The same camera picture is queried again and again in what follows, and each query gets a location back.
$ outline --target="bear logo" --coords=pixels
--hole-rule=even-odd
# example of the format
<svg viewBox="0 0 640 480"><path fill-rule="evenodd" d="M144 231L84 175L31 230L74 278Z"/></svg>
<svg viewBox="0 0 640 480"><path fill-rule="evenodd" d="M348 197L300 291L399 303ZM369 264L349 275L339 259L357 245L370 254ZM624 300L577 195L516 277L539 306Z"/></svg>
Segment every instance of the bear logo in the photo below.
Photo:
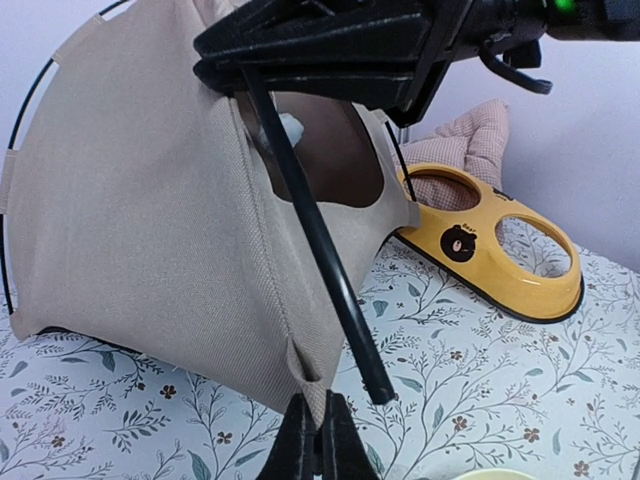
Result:
<svg viewBox="0 0 640 480"><path fill-rule="evenodd" d="M440 237L440 248L454 262L468 262L476 250L476 234L454 225Z"/></svg>

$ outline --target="yellow pet bowl stand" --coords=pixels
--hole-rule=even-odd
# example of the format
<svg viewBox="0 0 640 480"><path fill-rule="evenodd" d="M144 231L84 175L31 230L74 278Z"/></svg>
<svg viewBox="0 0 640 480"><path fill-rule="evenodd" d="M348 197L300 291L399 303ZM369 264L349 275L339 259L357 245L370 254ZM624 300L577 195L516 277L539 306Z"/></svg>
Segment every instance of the yellow pet bowl stand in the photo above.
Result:
<svg viewBox="0 0 640 480"><path fill-rule="evenodd" d="M530 208L471 175L441 164L409 167L409 176L440 177L475 190L479 203L445 211L420 205L420 228L404 228L398 238L510 315L525 321L559 322L579 308L584 293L580 257L567 235ZM399 174L404 182L404 174ZM571 259L558 278L540 277L516 265L500 246L496 226L505 218L526 221L555 240Z"/></svg>

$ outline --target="fabric seam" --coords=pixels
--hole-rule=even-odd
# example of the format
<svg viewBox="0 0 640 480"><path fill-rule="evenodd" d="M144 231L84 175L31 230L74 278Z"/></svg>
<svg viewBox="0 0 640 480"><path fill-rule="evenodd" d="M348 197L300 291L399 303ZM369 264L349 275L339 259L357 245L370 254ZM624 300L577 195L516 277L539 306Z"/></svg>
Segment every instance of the fabric seam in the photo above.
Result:
<svg viewBox="0 0 640 480"><path fill-rule="evenodd" d="M238 111L237 108L234 108L234 106L231 103L231 100L229 100L228 98L226 99L227 101L227 106L229 107L229 110L231 111L231 118L233 120L233 124L235 127L235 131L236 131L236 138L238 139L238 142L240 144L240 152L242 155L242 165L243 165L243 169L244 169L244 173L245 173L245 177L247 179L246 185L247 185L247 189L249 191L249 195L251 197L251 204L253 206L253 210L254 210L254 216L255 219L257 221L258 224L258 231L260 232L260 246L262 247L262 249L265 252L265 258L267 260L267 274L269 275L269 280L271 281L271 286L273 288L273 291L275 293L275 297L277 300L277 304L278 304L278 308L280 310L280 314L282 316L282 319L284 321L284 324L286 326L287 329L287 337L291 338L293 340L293 336L292 336L292 331L291 331L291 326L289 325L289 319L288 319L288 315L286 313L286 309L284 307L284 302L282 299L282 295L280 293L280 290L278 289L278 284L276 282L276 275L274 274L275 272L275 268L274 268L274 262L273 262L273 253L271 251L271 247L268 244L268 242L265 241L265 225L264 225L264 215L262 212L262 209L259 205L259 202L257 202L256 199L256 192L255 192L255 188L253 186L253 183L251 182L251 178L250 178L250 173L249 170L247 168L247 163L250 161L250 155L247 156L247 150L249 148L249 144L246 141L246 138L241 138L241 134L240 132L244 132L244 128L242 126L239 125L239 115L240 112Z"/></svg>

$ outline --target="white object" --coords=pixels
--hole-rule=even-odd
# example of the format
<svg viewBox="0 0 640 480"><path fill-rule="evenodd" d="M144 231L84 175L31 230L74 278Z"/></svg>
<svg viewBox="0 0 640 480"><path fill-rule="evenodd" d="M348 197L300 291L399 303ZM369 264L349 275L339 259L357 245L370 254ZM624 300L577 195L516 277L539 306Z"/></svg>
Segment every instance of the white object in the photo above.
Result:
<svg viewBox="0 0 640 480"><path fill-rule="evenodd" d="M291 142L291 146L295 147L302 138L302 134L304 133L304 126L296 117L294 117L290 113L281 113L279 116L284 130L285 132L287 132L287 137ZM267 138L267 134L265 133L263 127L260 127L259 141L260 145L262 145L265 150L271 152L271 145L269 145L269 139Z"/></svg>
<svg viewBox="0 0 640 480"><path fill-rule="evenodd" d="M453 480L536 480L526 473L506 470L504 468L488 468L486 470L476 470L465 473Z"/></svg>

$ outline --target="white wall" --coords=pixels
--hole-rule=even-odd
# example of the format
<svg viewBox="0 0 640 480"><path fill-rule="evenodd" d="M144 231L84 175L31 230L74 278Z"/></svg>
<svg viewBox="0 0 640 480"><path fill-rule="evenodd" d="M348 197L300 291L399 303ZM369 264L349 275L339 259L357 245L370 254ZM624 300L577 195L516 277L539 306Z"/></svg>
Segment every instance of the white wall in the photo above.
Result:
<svg viewBox="0 0 640 480"><path fill-rule="evenodd" d="M550 96L454 64L412 138L499 97L511 107L504 190L580 245L640 272L640 43L545 38L537 78Z"/></svg>
<svg viewBox="0 0 640 480"><path fill-rule="evenodd" d="M107 0L2 0L0 143L44 62ZM549 97L493 76L477 60L453 65L413 137L473 105L511 105L504 189L572 239L640 271L640 44L543 42Z"/></svg>

